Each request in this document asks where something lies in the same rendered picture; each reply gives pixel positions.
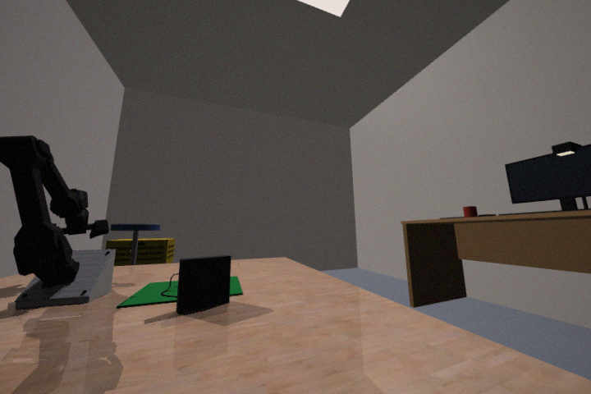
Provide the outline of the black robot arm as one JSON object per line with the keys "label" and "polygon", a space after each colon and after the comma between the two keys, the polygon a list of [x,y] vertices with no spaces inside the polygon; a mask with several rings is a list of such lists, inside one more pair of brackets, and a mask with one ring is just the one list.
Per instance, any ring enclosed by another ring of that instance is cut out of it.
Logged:
{"label": "black robot arm", "polygon": [[73,282],[80,263],[64,231],[51,223],[49,210],[72,226],[88,222],[88,194],[69,189],[53,162],[49,144],[32,135],[0,136],[0,162],[9,168],[21,217],[13,254],[20,275],[36,275],[42,289]]}

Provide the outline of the green circuit board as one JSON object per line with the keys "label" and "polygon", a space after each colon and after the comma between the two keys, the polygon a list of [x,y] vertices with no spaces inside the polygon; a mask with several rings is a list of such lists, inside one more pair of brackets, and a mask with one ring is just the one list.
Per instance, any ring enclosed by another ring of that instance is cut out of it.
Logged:
{"label": "green circuit board", "polygon": [[[117,308],[125,308],[138,305],[159,305],[166,303],[176,302],[178,281],[170,282],[152,282],[141,290],[137,291],[134,295],[120,303]],[[167,290],[167,288],[169,289]],[[165,291],[165,292],[164,292]],[[163,293],[164,292],[164,293]],[[164,295],[162,295],[162,293]],[[237,277],[230,277],[230,296],[243,295],[240,283]]]}

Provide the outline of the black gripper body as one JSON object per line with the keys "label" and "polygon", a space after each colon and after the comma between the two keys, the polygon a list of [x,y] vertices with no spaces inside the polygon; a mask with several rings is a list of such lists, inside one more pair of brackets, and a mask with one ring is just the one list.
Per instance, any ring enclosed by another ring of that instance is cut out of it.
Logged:
{"label": "black gripper body", "polygon": [[95,224],[85,223],[80,226],[72,226],[66,222],[66,227],[62,228],[62,230],[64,231],[64,234],[68,234],[68,235],[86,233],[86,230],[90,230],[90,229],[94,229],[95,232],[97,232],[97,235],[107,234],[109,232],[108,221],[107,220],[98,220],[98,221],[95,221]]}

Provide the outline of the black square panel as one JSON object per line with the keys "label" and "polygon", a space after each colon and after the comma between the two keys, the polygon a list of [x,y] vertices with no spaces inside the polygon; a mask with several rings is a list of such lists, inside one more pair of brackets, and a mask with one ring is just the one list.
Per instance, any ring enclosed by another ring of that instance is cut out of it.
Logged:
{"label": "black square panel", "polygon": [[231,256],[180,259],[176,313],[229,303]]}

